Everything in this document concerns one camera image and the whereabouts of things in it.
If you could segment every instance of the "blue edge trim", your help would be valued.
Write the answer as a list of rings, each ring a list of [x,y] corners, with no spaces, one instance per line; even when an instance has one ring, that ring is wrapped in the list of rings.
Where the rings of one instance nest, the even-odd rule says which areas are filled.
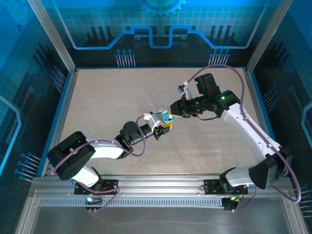
[[[45,144],[45,147],[44,147],[44,150],[43,150],[43,153],[42,153],[42,157],[41,157],[41,161],[40,161],[40,164],[39,164],[39,167],[38,167],[38,170],[37,170],[36,177],[41,177],[41,173],[42,173],[43,168],[44,168],[44,164],[45,164],[48,152],[49,152],[49,148],[50,148],[50,144],[51,144],[51,141],[52,141],[52,137],[53,137],[53,134],[54,134],[57,122],[59,120],[60,111],[61,111],[64,99],[65,99],[65,95],[67,93],[69,81],[71,80],[71,78],[72,78],[72,75],[70,73],[68,73],[68,76],[67,76],[64,88],[63,88],[63,92],[62,92],[62,94],[60,96],[60,99],[59,99],[59,102],[58,102],[57,111],[56,111],[56,113],[54,115],[54,119],[53,119],[53,122],[52,122],[50,133],[49,133],[49,136],[48,136],[48,139],[47,139],[47,143]]]
[[[262,113],[263,113],[263,116],[264,116],[264,121],[265,121],[265,123],[267,124],[267,127],[268,127],[269,136],[273,140],[275,140],[275,136],[274,136],[274,133],[273,133],[273,129],[272,129],[270,120],[269,120],[269,116],[268,116],[268,113],[267,113],[267,111],[265,109],[264,102],[263,102],[263,99],[262,99],[262,96],[261,96],[261,93],[260,93],[260,89],[259,89],[257,80],[255,79],[255,76],[254,76],[254,72],[252,72],[251,77],[253,79],[253,85],[254,85],[255,91],[257,93],[257,98],[258,98],[258,100],[260,102],[260,107],[261,107],[261,110],[262,110]]]
[[[84,69],[110,69],[110,68],[106,67],[106,68],[84,68]],[[269,121],[269,116],[268,116],[267,111],[266,111],[266,109],[264,107],[264,102],[263,102],[263,99],[262,99],[262,96],[261,96],[261,93],[260,93],[260,89],[259,89],[258,83],[257,83],[257,81],[255,79],[255,76],[254,76],[253,72],[251,74],[251,77],[252,77],[252,80],[253,80],[255,91],[256,91],[256,94],[257,94],[257,98],[259,99],[259,102],[260,102],[261,110],[262,110],[263,115],[264,115],[264,120],[265,120],[265,122],[267,124],[267,127],[268,127],[268,130],[269,130],[269,135],[270,135],[270,137],[272,139],[275,140],[273,129],[272,129],[270,121]],[[66,91],[67,91],[70,79],[71,79],[71,74],[69,73],[68,76],[67,76],[67,79],[66,79],[66,83],[65,83],[64,89],[63,89],[64,91],[62,92],[62,95],[61,95],[61,97],[59,99],[58,108],[57,108],[57,111],[55,113],[54,120],[52,122],[51,130],[50,130],[50,133],[49,133],[49,136],[48,136],[48,139],[47,139],[47,143],[46,143],[46,145],[44,147],[44,150],[43,150],[43,153],[42,153],[42,158],[41,158],[41,161],[40,161],[40,164],[39,164],[39,168],[38,168],[36,177],[41,177],[41,173],[43,171],[43,167],[44,167],[44,164],[45,164],[45,161],[46,161],[46,158],[47,158],[47,154],[49,152],[49,147],[50,147],[50,144],[51,144],[51,141],[52,141],[52,137],[53,137],[53,134],[54,134],[54,131],[55,131],[56,124],[57,124],[58,119],[59,119],[60,110],[62,108],[64,99],[65,99],[65,94],[66,94]]]

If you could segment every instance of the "metal frame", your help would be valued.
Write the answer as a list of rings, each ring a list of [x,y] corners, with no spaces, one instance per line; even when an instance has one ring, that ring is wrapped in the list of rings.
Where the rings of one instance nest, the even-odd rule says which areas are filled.
[[[35,15],[37,16],[39,22],[43,26],[46,34],[48,35],[49,39],[51,40],[52,44],[54,45],[58,55],[64,62],[66,68],[71,74],[74,74],[76,70],[76,66],[70,57],[62,39],[60,38],[56,28],[54,27],[48,13],[46,12],[45,8],[43,7],[40,0],[28,0],[29,5],[33,9]]]
[[[17,126],[15,128],[14,134],[13,134],[13,136],[11,138],[10,144],[9,144],[9,146],[8,146],[6,152],[5,152],[5,155],[3,157],[3,160],[2,160],[2,162],[0,164],[0,177],[1,177],[3,169],[4,169],[5,165],[6,165],[6,162],[8,161],[8,158],[9,158],[10,153],[12,151],[12,148],[13,148],[13,145],[15,143],[15,140],[18,137],[18,134],[19,134],[19,131],[20,131],[20,128],[21,128],[21,119],[20,119],[20,111],[18,110],[18,108],[16,108],[13,104],[11,104],[3,96],[0,96],[0,102],[3,102],[6,106],[8,106],[12,111],[15,112],[16,119],[17,119],[17,122],[18,122],[18,124],[17,124]]]
[[[293,0],[281,0],[280,5],[276,9],[268,28],[257,45],[255,52],[247,65],[247,70],[245,71],[246,82],[251,92],[259,124],[268,134],[269,128],[265,122],[266,118],[258,100],[251,73],[261,58],[277,27],[284,18],[292,1]],[[76,69],[75,65],[41,2],[39,0],[28,0],[28,2],[33,8],[67,69],[73,74]],[[76,79],[77,73],[66,91],[66,98],[61,108],[60,118],[57,121],[54,132],[52,132],[52,140],[47,146],[48,149],[59,142]],[[44,162],[44,170],[41,174],[41,176],[46,176],[44,178],[35,178],[33,180],[16,233],[31,233],[32,228],[36,223],[39,207],[85,206],[86,196],[74,195],[74,185],[71,181],[61,181],[55,175],[47,175],[47,171],[49,170],[51,170],[51,168],[49,168],[49,162],[46,159]],[[104,176],[103,178],[117,179],[119,182],[120,193],[116,197],[115,202],[111,204],[115,207],[221,208],[220,200],[224,197],[224,195],[205,195],[204,191],[199,189],[199,186],[203,184],[204,179],[219,179],[219,175],[217,174],[111,175]],[[293,195],[293,188],[289,179],[279,180],[276,183],[276,186],[282,191]],[[246,198],[250,198],[254,190],[252,187],[249,187],[249,191],[250,193],[245,196]],[[102,199],[102,203],[95,206],[99,207],[104,205],[111,197],[111,195],[95,195],[94,198]],[[266,190],[258,190],[257,198],[280,198],[280,194],[272,188],[268,188]],[[308,231],[298,204],[289,202],[284,198],[283,204],[292,232],[296,234],[307,234]]]
[[[75,83],[77,80],[78,71],[75,72],[73,76],[67,79],[66,84],[64,86],[64,90],[62,96],[60,98],[57,113],[54,117],[52,127],[47,139],[47,143],[43,150],[43,156],[41,158],[41,162],[38,168],[37,176],[43,177],[47,174],[49,161],[46,156],[50,149],[52,149],[55,145],[57,145],[60,141],[60,137],[62,134],[62,130],[65,124],[66,115],[68,112],[69,104],[72,99],[72,95],[74,92]]]
[[[284,16],[286,15],[290,5],[292,4],[293,0],[281,0],[280,4],[278,5],[276,11],[274,12],[266,30],[264,31],[262,38],[257,45],[256,49],[254,50],[253,55],[251,56],[248,64],[247,70],[249,73],[253,72],[255,66],[259,62],[262,54],[264,53],[265,49],[267,48],[269,42],[271,41],[272,37],[277,31],[280,23],[282,22]]]
[[[222,209],[224,195],[205,195],[200,190],[204,179],[218,179],[217,174],[178,174],[178,175],[107,175],[104,179],[117,179],[120,193],[110,204],[112,207],[197,207]],[[294,195],[288,178],[276,182],[283,192]],[[87,195],[74,195],[75,186],[71,181],[61,181],[50,175],[34,179],[25,203],[16,233],[30,234],[38,215],[39,207],[85,207]],[[249,187],[250,198],[254,187]],[[274,189],[258,190],[257,198],[279,198]],[[101,207],[112,195],[94,195],[102,201],[94,207]],[[292,233],[307,234],[298,204],[283,199]]]

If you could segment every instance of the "circuit pattern graphic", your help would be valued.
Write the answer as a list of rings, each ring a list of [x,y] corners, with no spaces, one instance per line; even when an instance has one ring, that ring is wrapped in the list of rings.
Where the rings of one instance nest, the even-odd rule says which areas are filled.
[[[310,26],[309,33],[310,33],[310,36],[312,37],[312,25]]]
[[[310,147],[312,149],[312,137],[309,133],[309,130],[306,126],[306,119],[307,119],[307,113],[308,111],[312,108],[312,102],[310,102],[308,105],[305,106],[305,108],[303,109],[303,113],[302,113],[302,119],[301,119],[301,126],[302,129],[304,131],[304,134],[306,135],[308,142],[310,144]]]
[[[28,17],[29,5],[27,0],[0,0],[0,5],[6,6],[6,9],[18,24]]]
[[[181,5],[186,4],[186,0],[139,0],[138,3],[141,10],[151,13],[153,17],[168,17],[170,13],[175,14],[176,10],[181,10]]]

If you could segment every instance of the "robotic arm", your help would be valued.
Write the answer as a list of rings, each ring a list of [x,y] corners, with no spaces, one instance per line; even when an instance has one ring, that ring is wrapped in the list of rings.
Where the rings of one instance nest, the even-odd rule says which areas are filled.
[[[279,177],[284,176],[284,163],[271,147],[279,149],[284,158],[290,157],[286,156],[281,146],[256,124],[244,108],[244,113],[242,113],[239,98],[229,90],[221,92],[212,74],[204,74],[195,78],[195,83],[202,96],[193,98],[185,83],[178,88],[182,98],[174,102],[168,110],[162,113],[144,114],[146,124],[143,126],[138,126],[132,121],[125,123],[120,134],[111,141],[90,141],[81,132],[73,133],[48,153],[51,164],[57,167],[55,171],[60,179],[74,179],[89,188],[94,188],[101,177],[94,168],[89,169],[85,166],[89,160],[106,157],[125,158],[129,155],[128,152],[133,151],[132,145],[143,141],[143,138],[154,136],[158,140],[160,136],[168,133],[175,117],[196,117],[204,111],[215,112],[218,118],[233,126],[249,144],[257,161],[255,165],[231,168],[221,174],[220,183],[225,193],[239,185],[255,184],[265,189]],[[265,136],[266,140],[261,138],[259,133]],[[68,154],[82,145],[86,146],[75,152],[75,156],[62,162]]]

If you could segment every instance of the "metal linear rail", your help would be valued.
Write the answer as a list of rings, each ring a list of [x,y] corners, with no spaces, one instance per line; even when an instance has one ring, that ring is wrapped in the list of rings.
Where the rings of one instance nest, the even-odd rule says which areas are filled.
[[[117,179],[120,193],[111,204],[113,207],[200,207],[222,209],[222,197],[225,195],[205,195],[199,189],[205,179],[218,179],[217,174],[178,174],[178,175],[107,175],[104,179]],[[282,191],[293,194],[288,178],[276,182]],[[61,181],[56,175],[34,179],[25,203],[16,233],[31,233],[38,207],[84,207],[86,195],[75,195],[75,186],[71,181]],[[102,198],[95,207],[100,207],[112,195],[94,195]],[[273,189],[258,190],[257,198],[279,198]],[[291,206],[289,212],[298,206]]]
[[[231,195],[205,195],[199,187],[205,179],[219,179],[218,174],[177,174],[177,175],[106,175],[103,179],[117,179],[120,187],[119,197],[231,197]],[[289,179],[277,181],[276,186],[290,193],[293,188]],[[71,181],[61,181],[56,175],[34,179],[28,196],[37,197],[87,197],[74,195],[75,186]],[[251,197],[254,189],[249,187]],[[94,197],[111,197],[111,195],[95,195]],[[274,189],[259,190],[257,197],[280,197]]]

